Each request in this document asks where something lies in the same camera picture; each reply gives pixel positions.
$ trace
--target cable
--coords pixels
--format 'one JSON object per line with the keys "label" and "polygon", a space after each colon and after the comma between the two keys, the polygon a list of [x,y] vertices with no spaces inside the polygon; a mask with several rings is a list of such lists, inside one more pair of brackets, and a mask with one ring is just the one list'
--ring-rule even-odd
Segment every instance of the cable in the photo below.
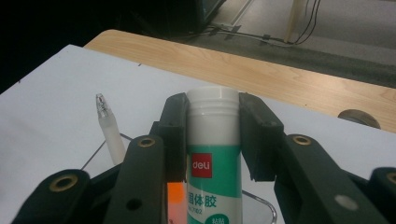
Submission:
{"label": "cable", "polygon": [[[292,45],[301,45],[301,44],[303,44],[303,43],[312,35],[312,33],[314,32],[315,27],[317,26],[317,17],[318,17],[318,8],[319,8],[319,4],[320,4],[320,0],[315,0],[314,5],[312,6],[311,17],[309,18],[309,22],[308,22],[308,24],[306,25],[305,30],[304,30],[303,33],[297,38],[297,40],[294,41],[294,42],[292,43]],[[311,25],[312,18],[314,18],[314,25],[312,26],[312,29],[311,29],[311,31],[309,32],[309,35],[308,35],[303,41],[298,42],[298,41],[303,37],[303,35],[305,34],[305,32],[308,30],[309,26]]]}
{"label": "cable", "polygon": [[219,27],[217,27],[217,26],[207,26],[207,28],[210,28],[211,30],[209,30],[209,31],[203,31],[203,32],[201,32],[201,33],[199,33],[199,34],[194,34],[194,35],[173,36],[172,38],[174,38],[174,39],[183,39],[183,38],[196,37],[196,36],[198,36],[198,35],[210,35],[210,34],[213,33],[213,31],[214,31],[215,29],[218,29],[218,30],[215,32],[215,34],[239,35],[239,36],[242,36],[242,37],[248,37],[248,38],[252,38],[252,39],[255,39],[255,40],[259,40],[259,41],[261,41],[261,42],[264,42],[264,43],[266,43],[266,44],[273,45],[273,46],[278,46],[278,47],[282,47],[282,48],[289,48],[289,47],[292,47],[292,44],[285,44],[281,38],[274,38],[274,37],[270,37],[270,38],[269,38],[269,40],[273,40],[273,41],[275,41],[275,42],[280,42],[280,43],[282,43],[282,44],[277,44],[277,43],[273,43],[273,42],[266,41],[265,39],[262,39],[262,37],[259,36],[259,35],[251,35],[251,34],[245,34],[245,33],[240,33],[240,32],[231,32],[231,31],[228,31],[228,30],[219,28]]}
{"label": "cable", "polygon": [[[277,43],[274,43],[274,42],[267,41],[267,40],[263,39],[262,36],[259,36],[259,35],[251,35],[251,34],[245,34],[245,33],[240,33],[240,32],[231,32],[231,31],[228,31],[228,30],[226,30],[226,29],[220,28],[220,27],[218,27],[218,26],[207,26],[206,28],[210,28],[211,30],[209,30],[209,31],[203,31],[203,32],[201,32],[200,34],[184,35],[184,36],[174,36],[174,37],[172,37],[172,38],[175,38],[175,39],[178,39],[178,38],[191,38],[191,37],[195,37],[195,36],[198,36],[198,35],[210,35],[210,34],[213,33],[213,31],[215,31],[216,29],[218,29],[218,30],[215,32],[215,34],[239,35],[239,36],[243,36],[243,37],[248,37],[248,38],[252,38],[252,39],[255,39],[255,40],[259,40],[259,41],[261,41],[261,42],[263,42],[263,43],[266,43],[266,44],[269,44],[269,45],[278,46],[278,47],[282,47],[282,48],[289,48],[289,47],[293,47],[293,46],[296,46],[296,45],[301,45],[301,44],[303,44],[303,43],[312,35],[312,33],[313,33],[314,30],[315,30],[315,27],[317,26],[317,17],[318,17],[318,8],[319,8],[319,4],[320,4],[320,0],[315,0],[314,5],[312,6],[312,11],[311,11],[311,16],[310,16],[310,18],[309,18],[309,22],[308,22],[308,24],[306,25],[306,27],[305,27],[303,33],[300,34],[300,36],[299,36],[299,37],[297,38],[297,40],[294,41],[294,42],[284,43],[284,42],[283,42],[283,39],[281,39],[281,38],[275,38],[275,37],[269,37],[269,38],[268,38],[268,40],[273,40],[273,41],[275,41],[275,42],[282,43],[282,44],[277,44]],[[308,36],[307,36],[303,41],[300,41],[300,39],[301,39],[301,38],[305,35],[305,33],[308,31],[308,28],[310,27],[312,21],[314,21],[314,24],[313,24],[312,29],[310,30]]]}

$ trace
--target marker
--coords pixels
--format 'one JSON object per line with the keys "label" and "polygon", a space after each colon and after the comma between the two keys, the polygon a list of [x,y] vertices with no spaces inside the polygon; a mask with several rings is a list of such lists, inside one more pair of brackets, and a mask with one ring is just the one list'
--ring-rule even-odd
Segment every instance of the marker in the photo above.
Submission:
{"label": "marker", "polygon": [[125,146],[121,140],[116,117],[114,117],[110,106],[107,104],[105,97],[101,93],[96,94],[96,108],[99,124],[102,128],[103,135],[105,136],[111,160],[113,160],[114,165],[118,165],[124,160]]}

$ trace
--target wooden surface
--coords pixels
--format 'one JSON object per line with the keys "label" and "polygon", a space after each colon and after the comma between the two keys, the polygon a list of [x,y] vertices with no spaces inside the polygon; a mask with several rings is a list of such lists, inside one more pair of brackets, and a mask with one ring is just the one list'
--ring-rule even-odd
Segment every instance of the wooden surface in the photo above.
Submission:
{"label": "wooden surface", "polygon": [[396,133],[395,89],[115,30],[84,48],[334,117],[346,109],[362,110],[382,130]]}

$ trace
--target screw hole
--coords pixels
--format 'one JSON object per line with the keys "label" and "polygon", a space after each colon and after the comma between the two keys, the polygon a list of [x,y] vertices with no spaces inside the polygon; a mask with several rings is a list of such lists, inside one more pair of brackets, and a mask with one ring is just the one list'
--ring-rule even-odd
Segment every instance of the screw hole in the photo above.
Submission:
{"label": "screw hole", "polygon": [[396,185],[396,173],[387,174],[387,178],[390,182]]}
{"label": "screw hole", "polygon": [[56,187],[58,188],[64,188],[67,185],[69,185],[70,183],[72,183],[72,178],[65,178],[65,179],[61,179],[60,181],[58,181],[56,183]]}
{"label": "screw hole", "polygon": [[152,145],[155,144],[155,140],[152,138],[143,138],[142,140],[139,141],[138,145],[140,147],[151,147]]}
{"label": "screw hole", "polygon": [[305,137],[305,136],[294,136],[293,137],[293,141],[295,142],[295,143],[297,143],[298,145],[301,145],[301,146],[309,146],[309,145],[311,145],[311,139],[309,139],[309,138],[307,138],[307,137]]}
{"label": "screw hole", "polygon": [[142,201],[139,199],[131,199],[127,204],[126,208],[131,211],[135,211],[142,206]]}
{"label": "screw hole", "polygon": [[50,183],[49,189],[53,192],[62,192],[67,189],[71,189],[77,184],[77,182],[78,178],[76,175],[61,175]]}

